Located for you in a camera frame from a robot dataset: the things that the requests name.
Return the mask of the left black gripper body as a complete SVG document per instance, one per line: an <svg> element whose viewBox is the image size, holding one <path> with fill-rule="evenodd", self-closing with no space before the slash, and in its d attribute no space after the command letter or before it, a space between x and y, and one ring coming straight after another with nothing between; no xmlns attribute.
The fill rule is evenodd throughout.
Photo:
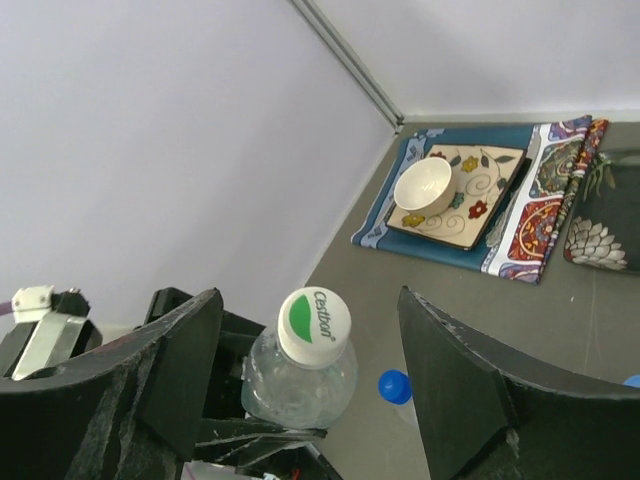
<svg viewBox="0 0 640 480"><path fill-rule="evenodd" d="M264 327L225 311L219 347L203 406L203 434L194 450L194 465L175 461L191 477L197 468L228 467L237 475L274 479L338 479L333 466L313 443L326 437L325 430L306 429L308 442L295 443L298 431L248 414L241 405L246 356Z"/></svg>

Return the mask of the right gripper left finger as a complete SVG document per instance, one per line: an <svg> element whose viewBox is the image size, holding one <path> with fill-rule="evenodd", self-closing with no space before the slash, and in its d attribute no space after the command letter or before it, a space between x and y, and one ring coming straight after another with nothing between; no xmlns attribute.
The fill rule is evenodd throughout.
<svg viewBox="0 0 640 480"><path fill-rule="evenodd" d="M192 457L223 314L209 289L128 335L1 381L4 479L178 479Z"/></svg>

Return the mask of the white green bottle cap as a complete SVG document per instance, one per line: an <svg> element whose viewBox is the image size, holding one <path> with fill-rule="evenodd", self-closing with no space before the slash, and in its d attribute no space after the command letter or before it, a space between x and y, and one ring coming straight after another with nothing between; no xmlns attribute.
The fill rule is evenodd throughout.
<svg viewBox="0 0 640 480"><path fill-rule="evenodd" d="M282 303L277 336L283 352L302 367L336 362L349 340L351 313L344 300L324 287L303 287Z"/></svg>

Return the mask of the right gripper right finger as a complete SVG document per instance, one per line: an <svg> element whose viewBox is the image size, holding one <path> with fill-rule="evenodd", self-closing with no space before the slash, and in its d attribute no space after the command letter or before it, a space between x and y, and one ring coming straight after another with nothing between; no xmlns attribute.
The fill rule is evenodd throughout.
<svg viewBox="0 0 640 480"><path fill-rule="evenodd" d="M638 478L638 389L536 359L408 287L397 311L431 478Z"/></svg>

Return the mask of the green label water bottle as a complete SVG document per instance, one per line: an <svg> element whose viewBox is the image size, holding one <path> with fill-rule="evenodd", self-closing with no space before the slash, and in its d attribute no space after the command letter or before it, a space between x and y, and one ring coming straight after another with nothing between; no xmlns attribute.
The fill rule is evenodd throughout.
<svg viewBox="0 0 640 480"><path fill-rule="evenodd" d="M346 410L357 379L350 336L336 362L311 369L283 352L276 323L262 331L246 357L241 402L254 418L291 429L326 430Z"/></svg>

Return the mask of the blue label water bottle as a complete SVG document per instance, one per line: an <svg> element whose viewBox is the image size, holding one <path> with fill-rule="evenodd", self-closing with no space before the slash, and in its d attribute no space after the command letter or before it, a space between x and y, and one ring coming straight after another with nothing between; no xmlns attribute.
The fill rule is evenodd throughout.
<svg viewBox="0 0 640 480"><path fill-rule="evenodd" d="M634 387L634 388L640 388L640 375L636 374L636 375L633 375L633 376L627 378L623 382L623 384L625 386L630 386L630 387Z"/></svg>

